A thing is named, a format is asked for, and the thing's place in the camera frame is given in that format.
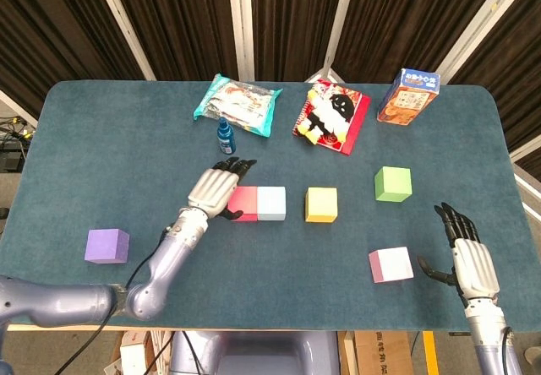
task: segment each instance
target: table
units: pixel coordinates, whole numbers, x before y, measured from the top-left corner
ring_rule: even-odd
[[[283,92],[266,139],[235,128],[238,155],[258,164],[244,185],[285,186],[283,222],[215,219],[179,272],[167,308],[148,323],[205,329],[466,330],[454,289],[422,275],[416,255],[452,265],[441,201],[469,216],[489,247],[500,305],[516,331],[541,330],[541,269],[495,103],[477,86],[443,86],[410,127],[375,120],[389,85],[350,84],[372,98],[350,157],[310,147],[292,126],[309,90]],[[223,159],[217,122],[192,120],[209,83],[74,81],[49,92],[0,246],[3,274],[52,284],[124,283],[186,204],[199,175]],[[374,201],[374,174],[406,166],[413,196]],[[337,187],[331,225],[303,221],[308,186]],[[86,263],[91,228],[131,235],[127,264]],[[408,246],[413,280],[375,285],[368,254]],[[16,323],[28,323],[24,318]]]

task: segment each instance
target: plastic wrapper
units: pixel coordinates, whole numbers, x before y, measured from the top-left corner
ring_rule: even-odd
[[[225,117],[231,124],[269,137],[274,106],[280,93],[281,90],[266,90],[217,74],[195,109],[194,119]]]

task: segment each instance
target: black curtain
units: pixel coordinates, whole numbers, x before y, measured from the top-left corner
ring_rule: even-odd
[[[541,149],[526,155],[516,163],[528,174],[541,181]]]
[[[229,0],[122,0],[158,79],[238,77]]]
[[[252,0],[255,78],[304,81],[325,59],[338,0]]]
[[[516,0],[451,82],[478,84],[490,91],[509,151],[539,136],[541,0]]]
[[[485,0],[351,0],[333,69],[389,83],[402,67],[435,71]]]
[[[0,87],[38,117],[67,79],[142,79],[105,0],[0,0]]]

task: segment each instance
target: purple cube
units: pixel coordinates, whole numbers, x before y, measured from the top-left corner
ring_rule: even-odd
[[[89,230],[85,261],[120,264],[128,261],[129,234],[119,229]]]

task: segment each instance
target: cube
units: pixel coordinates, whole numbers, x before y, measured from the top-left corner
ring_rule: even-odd
[[[89,230],[85,261],[120,264],[128,261],[129,234],[119,229]]]
[[[338,216],[338,191],[335,187],[309,187],[305,198],[305,220],[332,223]]]
[[[234,221],[257,221],[257,187],[236,187],[227,208],[244,214]]]
[[[257,220],[286,219],[286,188],[257,187]]]
[[[409,168],[383,166],[375,175],[374,184],[375,200],[402,202],[413,193]]]
[[[406,280],[413,278],[412,263],[407,247],[385,248],[369,254],[374,282]]]

